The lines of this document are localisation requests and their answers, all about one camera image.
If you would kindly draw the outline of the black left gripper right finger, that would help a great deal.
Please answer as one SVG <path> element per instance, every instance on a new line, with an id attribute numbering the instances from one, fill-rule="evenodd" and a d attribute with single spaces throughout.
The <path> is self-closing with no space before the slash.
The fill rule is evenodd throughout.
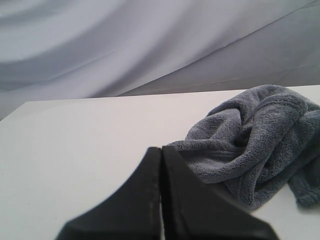
<path id="1" fill-rule="evenodd" d="M 167 240 L 277 240 L 272 227 L 204 184 L 179 152 L 162 148 L 161 203 Z"/>

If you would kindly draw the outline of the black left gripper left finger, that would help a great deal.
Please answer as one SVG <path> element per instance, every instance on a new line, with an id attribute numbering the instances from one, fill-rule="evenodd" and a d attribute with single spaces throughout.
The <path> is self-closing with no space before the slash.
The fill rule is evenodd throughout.
<path id="1" fill-rule="evenodd" d="M 105 201 L 68 221 L 58 240 L 160 239 L 160 149 L 150 147 L 126 182 Z"/>

